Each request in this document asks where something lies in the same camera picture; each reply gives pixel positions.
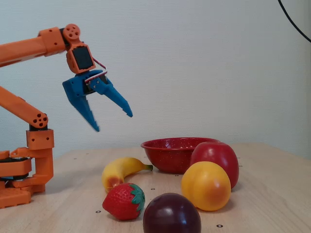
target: strawberry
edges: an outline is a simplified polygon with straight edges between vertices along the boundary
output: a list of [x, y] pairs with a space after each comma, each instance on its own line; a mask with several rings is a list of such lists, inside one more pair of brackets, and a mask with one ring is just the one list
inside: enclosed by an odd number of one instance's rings
[[118, 220], [137, 218], [144, 205], [144, 192], [133, 183], [121, 183], [115, 186], [103, 201], [103, 208]]

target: banana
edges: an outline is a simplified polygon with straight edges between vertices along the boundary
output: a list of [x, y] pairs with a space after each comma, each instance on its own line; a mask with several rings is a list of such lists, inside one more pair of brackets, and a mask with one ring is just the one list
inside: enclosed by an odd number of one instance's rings
[[153, 166], [143, 164], [139, 159], [132, 157], [123, 157], [110, 162], [102, 173], [102, 183], [106, 192], [124, 183], [126, 176], [142, 170], [152, 171]]

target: purple plum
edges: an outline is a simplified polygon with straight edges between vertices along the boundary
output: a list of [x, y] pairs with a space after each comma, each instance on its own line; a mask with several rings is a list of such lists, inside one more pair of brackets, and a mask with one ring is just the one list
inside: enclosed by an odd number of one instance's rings
[[201, 233], [201, 218], [187, 198], [165, 193], [147, 206], [143, 229], [144, 233]]

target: fake fruit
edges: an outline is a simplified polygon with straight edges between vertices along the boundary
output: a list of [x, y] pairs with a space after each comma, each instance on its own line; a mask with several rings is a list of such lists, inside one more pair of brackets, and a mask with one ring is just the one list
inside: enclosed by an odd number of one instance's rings
[[201, 218], [193, 204], [177, 193], [154, 198], [143, 218], [144, 233], [200, 233]]
[[181, 180], [182, 194], [196, 207], [205, 211], [223, 208], [231, 194], [230, 179], [213, 162], [198, 162], [189, 167]]
[[203, 142], [194, 149], [190, 166], [200, 161], [209, 161], [221, 166], [227, 173], [231, 188], [239, 179], [239, 162], [234, 150], [222, 142]]
[[142, 170], [152, 171], [153, 166], [143, 164], [139, 159], [132, 157], [119, 158], [110, 162], [102, 172], [102, 183], [106, 192], [124, 183], [126, 176]]
[[103, 201], [103, 208], [118, 220], [137, 218], [145, 205], [144, 192], [136, 184], [122, 183], [114, 187]]

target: red apple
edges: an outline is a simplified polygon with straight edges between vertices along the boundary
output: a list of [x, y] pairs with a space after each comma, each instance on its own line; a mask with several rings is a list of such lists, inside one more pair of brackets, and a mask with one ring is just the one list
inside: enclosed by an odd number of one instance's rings
[[234, 150], [223, 142], [202, 142], [194, 149], [190, 166], [200, 161], [209, 161], [221, 166], [227, 173], [231, 188], [239, 179], [239, 162]]

